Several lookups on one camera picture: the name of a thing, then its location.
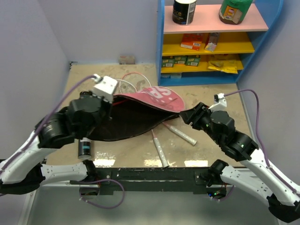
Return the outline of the black shuttlecock tube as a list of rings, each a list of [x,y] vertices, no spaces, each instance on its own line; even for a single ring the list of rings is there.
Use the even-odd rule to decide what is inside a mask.
[[[83,138],[78,141],[78,159],[89,160],[91,159],[91,140]]]

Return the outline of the pink racket bag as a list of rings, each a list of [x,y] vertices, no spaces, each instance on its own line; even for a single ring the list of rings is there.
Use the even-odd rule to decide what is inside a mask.
[[[111,119],[101,122],[88,138],[114,142],[136,137],[178,118],[185,108],[182,97],[167,87],[152,86],[135,93],[116,94]]]

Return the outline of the pink badminton racket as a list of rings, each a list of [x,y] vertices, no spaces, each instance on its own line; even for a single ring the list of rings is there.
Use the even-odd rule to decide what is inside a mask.
[[[117,81],[118,81],[117,90],[116,90],[117,94],[137,92],[136,87],[132,83],[122,79],[117,79]]]
[[[144,88],[151,87],[151,83],[148,78],[138,72],[127,73],[121,79],[132,83],[136,87],[137,92]]]

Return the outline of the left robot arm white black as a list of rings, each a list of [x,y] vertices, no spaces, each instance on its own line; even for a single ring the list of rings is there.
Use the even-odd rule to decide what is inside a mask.
[[[0,194],[23,195],[58,181],[92,184],[97,172],[90,160],[75,165],[43,164],[46,156],[74,141],[87,138],[110,117],[113,94],[97,95],[83,91],[78,99],[45,116],[28,140],[8,159],[0,162]]]

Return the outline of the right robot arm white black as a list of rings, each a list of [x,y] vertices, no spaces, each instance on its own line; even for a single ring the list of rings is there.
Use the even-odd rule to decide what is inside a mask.
[[[212,106],[199,103],[180,112],[186,124],[204,131],[230,158],[240,162],[256,179],[241,174],[222,160],[216,160],[202,175],[207,186],[221,182],[236,186],[261,199],[279,220],[290,223],[300,218],[300,187],[288,179],[272,163],[248,135],[236,130],[234,119],[225,111],[226,100]]]

